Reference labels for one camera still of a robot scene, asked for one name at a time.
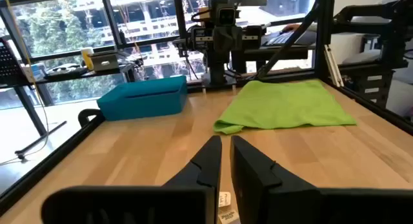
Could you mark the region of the black window desk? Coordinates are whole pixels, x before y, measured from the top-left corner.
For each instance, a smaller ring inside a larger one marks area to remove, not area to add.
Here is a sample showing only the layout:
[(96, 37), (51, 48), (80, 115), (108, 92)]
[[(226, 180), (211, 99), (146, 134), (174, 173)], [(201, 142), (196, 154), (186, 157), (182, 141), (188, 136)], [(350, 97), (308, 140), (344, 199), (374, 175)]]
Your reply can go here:
[(70, 67), (61, 72), (46, 74), (36, 81), (39, 93), (30, 82), (24, 83), (20, 88), (33, 106), (40, 107), (42, 101), (44, 106), (49, 107), (58, 103), (100, 97), (116, 85), (131, 82), (135, 78), (132, 65), (121, 65), (119, 68), (98, 72)]

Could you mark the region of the green microfiber towel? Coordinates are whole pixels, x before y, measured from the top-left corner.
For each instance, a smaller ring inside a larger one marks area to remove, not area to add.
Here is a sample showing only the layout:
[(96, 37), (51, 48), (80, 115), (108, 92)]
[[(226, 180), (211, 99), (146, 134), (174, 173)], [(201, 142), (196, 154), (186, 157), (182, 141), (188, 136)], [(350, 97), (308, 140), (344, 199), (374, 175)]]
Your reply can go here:
[(355, 124), (356, 120), (318, 80), (292, 83), (250, 81), (216, 120), (213, 129), (235, 134), (244, 128), (272, 130)]

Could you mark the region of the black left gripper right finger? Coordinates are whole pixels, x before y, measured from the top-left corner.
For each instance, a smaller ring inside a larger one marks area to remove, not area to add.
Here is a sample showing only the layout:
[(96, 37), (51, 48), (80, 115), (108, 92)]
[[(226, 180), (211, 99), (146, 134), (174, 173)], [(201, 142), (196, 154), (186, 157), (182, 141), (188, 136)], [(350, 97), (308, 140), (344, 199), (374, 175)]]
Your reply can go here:
[(413, 224), (413, 190), (316, 187), (240, 136), (230, 162), (242, 224)]

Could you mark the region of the black neighbouring rig frame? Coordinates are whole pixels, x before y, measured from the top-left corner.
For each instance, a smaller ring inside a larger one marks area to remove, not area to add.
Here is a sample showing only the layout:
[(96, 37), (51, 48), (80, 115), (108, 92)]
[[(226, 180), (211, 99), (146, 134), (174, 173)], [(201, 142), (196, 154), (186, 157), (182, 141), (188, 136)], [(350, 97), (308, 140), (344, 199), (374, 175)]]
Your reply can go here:
[(379, 37), (378, 63), (391, 69), (403, 68), (406, 42), (413, 38), (413, 0), (382, 5), (352, 5), (333, 17), (332, 33), (371, 34)]

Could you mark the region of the black overhead gantry frame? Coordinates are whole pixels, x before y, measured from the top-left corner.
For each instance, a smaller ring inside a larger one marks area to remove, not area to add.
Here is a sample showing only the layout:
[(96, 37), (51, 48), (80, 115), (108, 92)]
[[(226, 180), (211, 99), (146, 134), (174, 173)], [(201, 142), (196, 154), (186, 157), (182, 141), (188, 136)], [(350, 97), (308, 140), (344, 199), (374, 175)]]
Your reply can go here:
[(324, 56), (325, 45), (331, 41), (332, 18), (334, 0), (315, 0), (311, 11), (304, 17), (303, 22), (297, 30), (290, 36), (286, 43), (252, 76), (252, 79), (263, 79), (270, 69), (284, 57), (291, 46), (310, 27), (313, 22), (317, 23), (316, 36), (316, 62), (314, 72), (319, 79), (326, 79), (328, 76), (327, 60)]

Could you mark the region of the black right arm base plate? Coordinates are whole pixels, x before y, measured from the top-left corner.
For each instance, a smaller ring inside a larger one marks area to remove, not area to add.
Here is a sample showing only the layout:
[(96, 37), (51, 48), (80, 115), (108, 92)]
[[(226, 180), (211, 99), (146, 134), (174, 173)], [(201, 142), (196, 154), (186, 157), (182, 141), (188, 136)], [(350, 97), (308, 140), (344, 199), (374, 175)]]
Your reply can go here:
[(205, 88), (219, 88), (219, 87), (231, 87), (237, 83), (236, 79), (233, 77), (224, 77), (225, 81), (223, 83), (213, 84), (209, 75), (204, 75), (201, 78), (201, 86)]

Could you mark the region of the grey metal box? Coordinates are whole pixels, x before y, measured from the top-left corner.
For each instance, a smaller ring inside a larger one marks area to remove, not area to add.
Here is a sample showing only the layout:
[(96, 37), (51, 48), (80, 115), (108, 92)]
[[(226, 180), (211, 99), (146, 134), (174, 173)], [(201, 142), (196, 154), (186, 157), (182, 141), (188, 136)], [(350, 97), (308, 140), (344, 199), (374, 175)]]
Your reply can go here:
[(93, 71), (112, 70), (119, 67), (117, 56), (114, 53), (96, 53), (88, 55), (92, 60)]

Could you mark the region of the black floor rod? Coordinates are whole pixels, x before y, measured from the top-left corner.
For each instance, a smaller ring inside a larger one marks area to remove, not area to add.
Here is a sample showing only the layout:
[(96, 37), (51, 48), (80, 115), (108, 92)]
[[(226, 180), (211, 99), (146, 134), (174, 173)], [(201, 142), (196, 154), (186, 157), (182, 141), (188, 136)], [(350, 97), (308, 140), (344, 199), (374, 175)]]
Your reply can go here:
[(17, 156), (18, 159), (20, 160), (24, 160), (25, 156), (28, 155), (28, 151), (31, 150), (33, 147), (35, 147), (38, 143), (40, 143), (41, 141), (45, 140), (50, 134), (54, 133), (56, 130), (58, 130), (59, 128), (61, 128), (62, 126), (64, 126), (65, 124), (67, 124), (67, 121), (63, 121), (60, 124), (58, 124), (56, 127), (54, 127), (53, 129), (49, 130), (46, 134), (40, 136), (37, 140), (35, 140), (34, 142), (32, 142), (31, 144), (29, 144), (27, 147), (22, 148), (21, 150), (16, 150), (14, 152), (14, 154)]

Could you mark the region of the blue plastic basket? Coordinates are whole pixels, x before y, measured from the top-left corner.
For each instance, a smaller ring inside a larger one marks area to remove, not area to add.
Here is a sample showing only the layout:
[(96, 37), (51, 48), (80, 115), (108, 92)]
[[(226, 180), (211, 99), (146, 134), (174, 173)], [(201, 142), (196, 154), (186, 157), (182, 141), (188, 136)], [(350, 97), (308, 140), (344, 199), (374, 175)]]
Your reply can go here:
[(117, 85), (97, 105), (108, 121), (167, 116), (183, 110), (187, 94), (185, 76), (169, 77)]

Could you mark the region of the white aluminium bar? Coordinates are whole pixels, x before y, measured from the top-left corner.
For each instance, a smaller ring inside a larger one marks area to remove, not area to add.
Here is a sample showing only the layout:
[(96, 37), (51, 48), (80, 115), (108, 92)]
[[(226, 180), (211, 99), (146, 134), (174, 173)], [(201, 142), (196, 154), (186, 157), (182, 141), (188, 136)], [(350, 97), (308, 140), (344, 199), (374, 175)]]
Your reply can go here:
[(330, 45), (324, 45), (324, 55), (333, 84), (336, 87), (344, 87), (343, 79), (341, 77), (338, 64), (334, 58)]

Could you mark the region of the black perforated panel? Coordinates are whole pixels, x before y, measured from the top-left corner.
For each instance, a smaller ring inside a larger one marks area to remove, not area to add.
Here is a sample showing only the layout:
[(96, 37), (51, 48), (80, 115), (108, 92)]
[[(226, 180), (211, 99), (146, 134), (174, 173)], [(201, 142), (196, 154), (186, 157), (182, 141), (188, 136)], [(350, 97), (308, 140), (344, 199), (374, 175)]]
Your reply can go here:
[(16, 86), (26, 82), (27, 79), (10, 45), (0, 37), (0, 85)]

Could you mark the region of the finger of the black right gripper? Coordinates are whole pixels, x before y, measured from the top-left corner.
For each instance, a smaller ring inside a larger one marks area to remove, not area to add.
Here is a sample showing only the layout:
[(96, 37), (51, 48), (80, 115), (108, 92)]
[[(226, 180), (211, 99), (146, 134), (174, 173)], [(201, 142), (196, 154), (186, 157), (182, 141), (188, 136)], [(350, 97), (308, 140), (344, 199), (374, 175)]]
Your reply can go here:
[(216, 26), (213, 31), (214, 50), (226, 52), (227, 30), (225, 27)]
[(242, 49), (242, 28), (239, 26), (231, 26), (229, 31), (230, 50), (239, 51)]

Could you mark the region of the yellow lidded cup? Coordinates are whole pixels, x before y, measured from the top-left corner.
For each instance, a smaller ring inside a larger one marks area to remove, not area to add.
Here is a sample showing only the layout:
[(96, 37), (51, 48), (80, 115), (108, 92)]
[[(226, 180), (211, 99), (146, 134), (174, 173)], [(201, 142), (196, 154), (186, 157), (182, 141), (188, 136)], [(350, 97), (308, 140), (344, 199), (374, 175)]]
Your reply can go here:
[(93, 54), (93, 53), (94, 53), (94, 51), (93, 51), (92, 47), (85, 47), (85, 48), (81, 49), (81, 55), (83, 57), (83, 61), (85, 62), (85, 66), (89, 70), (94, 69), (94, 64), (93, 64), (92, 59), (90, 57), (90, 54)]

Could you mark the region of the dark grey laptop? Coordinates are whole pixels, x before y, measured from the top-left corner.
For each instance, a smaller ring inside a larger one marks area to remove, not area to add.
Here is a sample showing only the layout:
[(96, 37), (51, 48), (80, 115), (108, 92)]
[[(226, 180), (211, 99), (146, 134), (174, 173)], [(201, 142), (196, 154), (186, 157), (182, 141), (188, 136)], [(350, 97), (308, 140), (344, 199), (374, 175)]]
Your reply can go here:
[[(261, 38), (262, 46), (282, 46), (293, 35), (294, 32), (274, 32)], [(316, 42), (316, 32), (305, 31), (294, 43), (295, 45), (306, 46)]]

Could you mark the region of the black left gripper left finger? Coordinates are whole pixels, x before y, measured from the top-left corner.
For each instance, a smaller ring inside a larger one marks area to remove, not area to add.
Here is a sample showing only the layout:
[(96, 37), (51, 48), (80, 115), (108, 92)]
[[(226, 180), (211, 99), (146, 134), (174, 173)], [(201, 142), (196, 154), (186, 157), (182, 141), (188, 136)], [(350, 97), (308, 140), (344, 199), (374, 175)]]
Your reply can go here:
[(212, 136), (161, 186), (74, 186), (49, 195), (43, 224), (216, 224), (222, 142)]

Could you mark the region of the black labelled drawer cabinet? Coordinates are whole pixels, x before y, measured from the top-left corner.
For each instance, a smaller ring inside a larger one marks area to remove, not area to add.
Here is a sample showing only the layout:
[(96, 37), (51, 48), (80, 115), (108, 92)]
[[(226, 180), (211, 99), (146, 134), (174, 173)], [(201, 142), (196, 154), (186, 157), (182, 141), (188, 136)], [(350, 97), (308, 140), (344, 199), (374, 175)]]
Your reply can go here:
[(394, 70), (358, 69), (342, 71), (345, 86), (366, 100), (385, 108)]

